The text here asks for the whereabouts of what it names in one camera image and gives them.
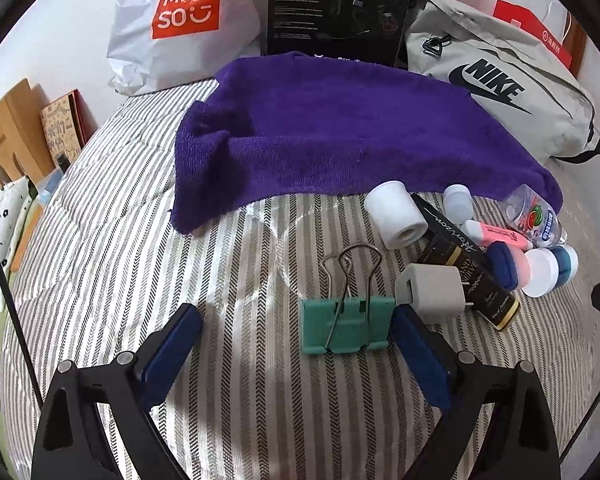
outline wooden board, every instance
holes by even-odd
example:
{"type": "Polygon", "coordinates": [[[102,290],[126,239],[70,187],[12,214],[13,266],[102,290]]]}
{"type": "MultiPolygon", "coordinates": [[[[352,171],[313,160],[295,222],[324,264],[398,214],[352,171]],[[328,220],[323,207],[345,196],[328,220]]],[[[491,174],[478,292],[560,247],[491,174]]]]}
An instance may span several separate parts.
{"type": "Polygon", "coordinates": [[[26,79],[0,99],[0,186],[27,173],[34,184],[54,170],[26,79]]]}

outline highlighter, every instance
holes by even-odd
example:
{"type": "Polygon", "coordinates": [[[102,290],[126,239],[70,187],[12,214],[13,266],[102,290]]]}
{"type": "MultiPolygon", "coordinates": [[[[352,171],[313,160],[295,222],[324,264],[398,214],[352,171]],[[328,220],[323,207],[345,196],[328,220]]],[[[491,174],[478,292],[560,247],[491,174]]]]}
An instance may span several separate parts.
{"type": "Polygon", "coordinates": [[[530,240],[511,229],[502,229],[475,220],[467,220],[462,224],[461,229],[474,243],[482,247],[489,247],[494,242],[504,242],[521,251],[529,251],[534,248],[530,240]]]}

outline orange bag logo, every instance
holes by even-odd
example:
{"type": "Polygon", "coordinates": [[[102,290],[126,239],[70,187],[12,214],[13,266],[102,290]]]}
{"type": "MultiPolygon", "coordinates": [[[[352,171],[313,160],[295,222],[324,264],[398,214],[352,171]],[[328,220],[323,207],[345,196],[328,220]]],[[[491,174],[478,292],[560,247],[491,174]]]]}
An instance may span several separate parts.
{"type": "Polygon", "coordinates": [[[220,0],[160,0],[152,22],[154,40],[218,30],[220,0]]]}

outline red box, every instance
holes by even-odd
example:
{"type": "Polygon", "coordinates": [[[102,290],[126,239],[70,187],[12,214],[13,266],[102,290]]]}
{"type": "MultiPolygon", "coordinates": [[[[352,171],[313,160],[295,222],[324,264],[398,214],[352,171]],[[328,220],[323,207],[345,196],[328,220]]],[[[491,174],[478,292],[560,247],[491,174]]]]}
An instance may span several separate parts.
{"type": "Polygon", "coordinates": [[[571,66],[571,54],[569,54],[555,39],[554,35],[538,20],[538,17],[526,7],[510,4],[503,0],[496,2],[496,9],[493,11],[496,18],[504,22],[511,23],[529,34],[538,38],[544,43],[547,49],[555,54],[562,64],[569,68],[571,66]]]}

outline red shopping bag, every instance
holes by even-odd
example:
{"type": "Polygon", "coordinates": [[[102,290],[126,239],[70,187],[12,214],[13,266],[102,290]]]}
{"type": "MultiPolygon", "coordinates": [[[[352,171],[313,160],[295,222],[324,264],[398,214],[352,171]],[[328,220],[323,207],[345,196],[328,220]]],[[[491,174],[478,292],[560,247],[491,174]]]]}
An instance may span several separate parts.
{"type": "Polygon", "coordinates": [[[154,40],[218,30],[220,0],[160,0],[152,22],[154,40]]]}
{"type": "Polygon", "coordinates": [[[510,4],[504,0],[498,0],[493,15],[503,22],[511,23],[511,25],[526,30],[529,34],[542,41],[544,46],[553,52],[565,67],[569,68],[571,66],[571,54],[563,49],[562,45],[555,39],[554,35],[550,33],[538,17],[526,7],[510,4]]]}

